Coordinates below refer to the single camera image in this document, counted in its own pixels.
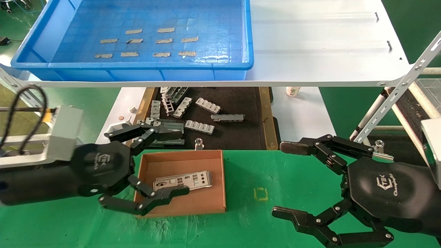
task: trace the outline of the brown cardboard tray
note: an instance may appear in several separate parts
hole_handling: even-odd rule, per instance
[[[169,205],[158,206],[139,218],[215,214],[226,211],[224,160],[222,150],[177,151],[144,154],[139,167],[139,179],[153,187],[157,177],[168,177],[208,170],[212,174],[213,186],[190,191],[177,196]],[[136,192],[135,202],[143,196]]]

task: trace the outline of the black cord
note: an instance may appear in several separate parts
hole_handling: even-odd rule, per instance
[[[21,88],[17,92],[17,94],[15,95],[14,99],[12,100],[12,104],[9,108],[9,115],[7,117],[6,128],[3,133],[3,138],[0,141],[0,149],[5,144],[6,138],[9,136],[9,132],[11,130],[11,125],[12,125],[12,118],[14,116],[14,113],[16,112],[15,108],[20,100],[20,95],[22,95],[25,91],[30,90],[30,89],[37,90],[38,92],[40,92],[41,96],[43,97],[43,112],[41,113],[40,119],[38,119],[38,122],[35,124],[32,131],[26,136],[26,138],[23,140],[22,144],[20,145],[20,148],[19,148],[20,155],[24,154],[23,150],[25,149],[27,143],[29,142],[30,138],[32,138],[32,136],[37,132],[38,128],[40,127],[41,123],[43,122],[43,118],[45,117],[46,111],[48,109],[48,98],[46,96],[46,93],[43,91],[43,89],[41,89],[40,87],[38,87],[36,85],[28,85],[28,86]]]

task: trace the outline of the green table surface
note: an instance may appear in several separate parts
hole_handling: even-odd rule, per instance
[[[271,208],[319,214],[341,200],[340,176],[314,157],[280,151],[224,151],[224,167],[226,213],[137,219],[103,210],[97,197],[3,207],[0,247],[322,247],[290,222],[272,217]],[[133,192],[120,195],[129,199]],[[350,214],[331,228],[337,233],[369,231]],[[439,247],[433,237],[390,230],[395,240],[388,248]]]

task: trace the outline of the blue plastic tray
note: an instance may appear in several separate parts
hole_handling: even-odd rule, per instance
[[[126,44],[132,38],[143,42]],[[173,43],[155,44],[167,38]],[[160,52],[171,55],[153,57]],[[95,82],[244,80],[253,63],[250,0],[50,0],[11,62],[42,80]]]

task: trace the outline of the metal bracket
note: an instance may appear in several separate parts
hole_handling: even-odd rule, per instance
[[[395,86],[394,90],[378,107],[375,114],[369,119],[367,124],[362,128],[354,141],[357,143],[363,142],[370,134],[374,127],[383,119],[386,113],[404,94],[409,86],[418,78],[421,72],[429,65],[434,57],[441,51],[441,32],[434,38],[430,45],[424,50],[417,62],[412,66],[412,69],[400,80]]]

